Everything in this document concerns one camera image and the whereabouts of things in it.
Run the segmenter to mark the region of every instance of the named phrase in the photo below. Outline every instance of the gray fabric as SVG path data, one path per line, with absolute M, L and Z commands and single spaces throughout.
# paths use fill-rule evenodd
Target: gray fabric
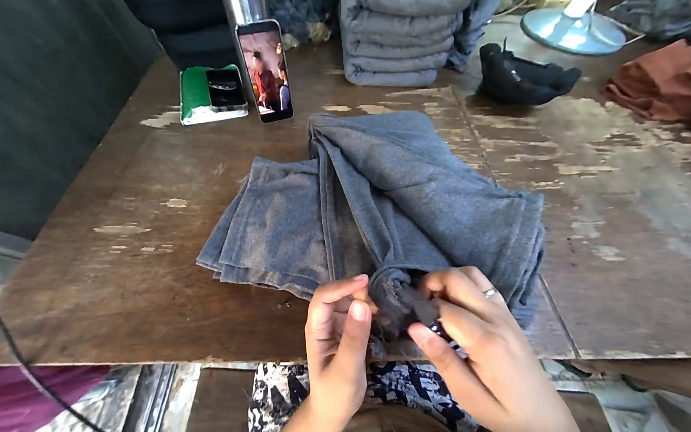
M 350 62 L 343 64 L 345 78 L 357 85 L 382 87 L 427 87 L 436 81 L 436 70 L 414 72 L 369 72 L 358 69 Z
M 447 15 L 401 16 L 371 11 L 359 0 L 341 0 L 340 11 L 342 27 L 357 36 L 391 34 L 395 37 L 422 37 L 426 33 L 457 28 L 463 19 L 463 9 Z
M 368 273 L 386 338 L 410 322 L 405 290 L 418 273 L 475 265 L 511 308 L 526 304 L 543 250 L 542 195 L 482 177 L 419 112 L 314 114 L 309 136 L 309 161 L 255 160 L 197 264 L 303 298 Z
M 485 34 L 484 26 L 492 19 L 500 0 L 472 0 L 463 12 L 463 25 L 455 31 L 455 44 L 449 50 L 449 64 L 465 72 L 476 49 L 476 42 Z
M 424 55 L 413 58 L 351 57 L 349 64 L 367 72 L 414 72 L 439 69 L 447 61 L 447 53 Z
M 345 77 L 360 85 L 409 87 L 433 83 L 436 73 L 430 69 L 444 65 L 464 72 L 498 5 L 498 0 L 341 0 Z M 446 53 L 443 61 L 439 52 Z
M 451 15 L 465 9 L 471 0 L 361 0 L 371 11 L 392 15 Z
M 452 34 L 450 34 L 441 42 L 402 47 L 360 41 L 347 32 L 341 32 L 341 37 L 343 38 L 344 52 L 354 56 L 372 58 L 412 58 L 438 52 L 447 52 L 454 40 Z

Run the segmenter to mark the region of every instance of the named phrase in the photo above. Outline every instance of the finger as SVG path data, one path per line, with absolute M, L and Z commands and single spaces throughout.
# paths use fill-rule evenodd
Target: finger
M 321 284 L 313 293 L 311 303 L 334 303 L 345 296 L 363 290 L 369 278 L 366 274 L 357 274 L 353 278 L 335 280 Z
M 482 413 L 492 415 L 496 410 L 502 410 L 490 390 L 478 379 L 466 362 L 457 356 L 455 350 L 444 339 L 421 323 L 410 325 L 407 332 L 425 356 L 434 364 L 452 395 L 459 400 L 463 398 L 475 400 L 475 404 L 467 405 L 475 407 L 481 412 L 471 410 L 470 415 L 480 418 Z
M 459 269 L 429 273 L 421 280 L 420 286 L 427 292 L 444 294 L 448 301 L 470 310 L 487 322 L 493 322 L 493 317 L 500 313 L 498 306 L 486 299 L 482 289 Z
M 440 300 L 437 305 L 441 326 L 450 338 L 465 349 L 468 357 L 476 360 L 478 356 L 486 354 L 486 352 L 483 353 L 481 346 L 493 331 L 492 324 L 456 304 Z
M 365 369 L 371 319 L 372 314 L 367 303 L 353 300 L 348 318 L 345 320 L 338 352 L 331 362 L 331 366 L 339 373 L 355 377 Z
M 490 282 L 490 280 L 485 276 L 484 273 L 481 272 L 481 270 L 479 270 L 478 267 L 468 265 L 465 267 L 460 267 L 458 270 L 460 270 L 461 273 L 467 276 L 468 279 L 471 279 L 471 281 L 476 285 L 476 288 L 479 289 L 482 293 L 490 288 L 494 288 L 492 282 Z M 503 296 L 497 289 L 495 290 L 494 295 L 492 295 L 490 298 L 487 298 L 487 300 L 489 300 L 490 303 L 494 303 L 497 306 L 501 306 L 505 309 L 508 309 L 508 305 L 505 303 L 505 299 L 503 299 Z
M 328 330 L 332 312 L 335 310 L 335 302 L 354 293 L 365 294 L 367 280 L 369 278 L 366 274 L 359 274 L 353 278 L 321 284 L 314 291 L 311 304 L 309 304 L 306 328 L 313 330 L 314 333 Z
M 321 284 L 316 289 L 308 307 L 306 321 L 306 356 L 310 374 L 318 374 L 324 368 L 326 358 L 332 354 L 324 350 L 325 347 L 332 346 L 336 302 L 354 293 L 366 292 L 367 280 L 366 274 L 359 274 L 353 278 Z

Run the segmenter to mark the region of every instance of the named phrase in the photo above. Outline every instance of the black cable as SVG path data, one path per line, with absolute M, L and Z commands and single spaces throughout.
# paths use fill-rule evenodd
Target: black cable
M 81 415 L 74 408 L 71 408 L 71 405 L 66 403 L 66 401 L 61 399 L 59 396 L 57 396 L 55 392 L 53 392 L 50 388 L 47 387 L 46 384 L 44 384 L 44 382 L 42 382 L 41 378 L 34 374 L 32 368 L 26 364 L 25 359 L 23 358 L 23 354 L 21 354 L 20 349 L 18 349 L 18 346 L 15 344 L 14 339 L 12 338 L 12 335 L 7 329 L 7 326 L 5 326 L 5 322 L 2 319 L 2 317 L 0 317 L 0 332 L 7 341 L 7 345 L 9 346 L 12 355 L 18 361 L 18 367 L 20 368 L 20 371 L 23 372 L 25 377 L 28 378 L 29 381 L 31 381 L 31 384 L 33 384 L 34 387 L 37 388 L 37 390 L 42 392 L 44 396 L 52 399 L 56 404 L 60 405 L 64 410 L 68 411 L 69 413 L 71 413 L 71 415 L 73 415 L 79 421 L 81 421 L 82 424 L 94 430 L 94 432 L 105 432 L 99 426 L 92 423 L 87 417 Z

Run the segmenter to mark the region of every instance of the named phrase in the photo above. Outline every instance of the patterned clothing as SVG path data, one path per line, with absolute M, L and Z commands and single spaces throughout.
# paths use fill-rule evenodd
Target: patterned clothing
M 280 432 L 308 396 L 304 364 L 261 364 L 255 372 L 250 432 Z M 399 404 L 434 417 L 451 432 L 475 432 L 478 423 L 457 406 L 432 364 L 389 361 L 370 364 L 366 403 Z

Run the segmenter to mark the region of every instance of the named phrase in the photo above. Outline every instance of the silver ring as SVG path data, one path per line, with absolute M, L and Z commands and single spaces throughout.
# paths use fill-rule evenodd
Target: silver ring
M 497 290 L 494 289 L 494 287 L 492 287 L 492 288 L 490 288 L 490 289 L 488 289 L 488 290 L 485 290 L 485 291 L 483 292 L 483 294 L 485 295 L 485 298 L 491 298 L 492 296 L 494 296 L 495 294 L 497 294 Z

